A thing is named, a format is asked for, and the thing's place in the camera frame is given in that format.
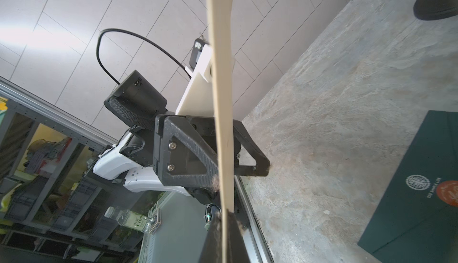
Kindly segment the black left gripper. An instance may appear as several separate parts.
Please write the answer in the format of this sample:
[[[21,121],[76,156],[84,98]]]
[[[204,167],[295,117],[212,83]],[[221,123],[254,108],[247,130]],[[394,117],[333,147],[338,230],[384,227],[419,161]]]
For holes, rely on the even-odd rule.
[[[117,145],[103,153],[103,177],[124,172],[124,187],[132,192],[176,191],[202,204],[218,203],[213,178],[218,175],[213,117],[177,116],[167,100],[143,76],[133,71],[105,100],[104,105],[129,126]],[[233,121],[234,174],[266,177],[270,161],[241,121]],[[241,148],[255,160],[241,165]]]

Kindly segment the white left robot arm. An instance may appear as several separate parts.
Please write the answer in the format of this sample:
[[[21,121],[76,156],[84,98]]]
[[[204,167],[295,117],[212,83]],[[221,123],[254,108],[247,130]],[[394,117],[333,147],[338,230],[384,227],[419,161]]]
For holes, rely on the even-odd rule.
[[[97,176],[114,180],[124,175],[124,187],[134,193],[174,191],[204,205],[219,204],[212,86],[200,73],[193,75],[175,113],[136,71],[104,104],[128,130],[100,155],[93,168]]]

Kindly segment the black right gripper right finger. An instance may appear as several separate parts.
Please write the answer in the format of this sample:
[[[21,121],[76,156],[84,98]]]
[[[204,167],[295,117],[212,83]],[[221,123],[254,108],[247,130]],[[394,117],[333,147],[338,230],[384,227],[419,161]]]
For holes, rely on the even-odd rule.
[[[239,223],[232,212],[228,212],[227,262],[250,263]]]

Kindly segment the beige tan envelope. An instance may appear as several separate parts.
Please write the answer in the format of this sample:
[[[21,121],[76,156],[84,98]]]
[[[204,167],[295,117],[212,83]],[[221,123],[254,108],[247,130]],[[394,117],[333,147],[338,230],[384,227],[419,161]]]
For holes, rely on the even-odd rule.
[[[212,52],[212,93],[217,134],[219,191],[222,204],[222,262],[230,261],[229,213],[234,211],[234,142],[231,72],[232,0],[206,0]]]

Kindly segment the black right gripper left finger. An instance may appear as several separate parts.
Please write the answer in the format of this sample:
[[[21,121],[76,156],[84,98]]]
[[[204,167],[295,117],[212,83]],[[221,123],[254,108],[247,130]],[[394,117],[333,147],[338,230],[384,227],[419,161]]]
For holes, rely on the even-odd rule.
[[[199,263],[222,263],[221,212],[216,211],[206,226],[207,235],[199,257]]]

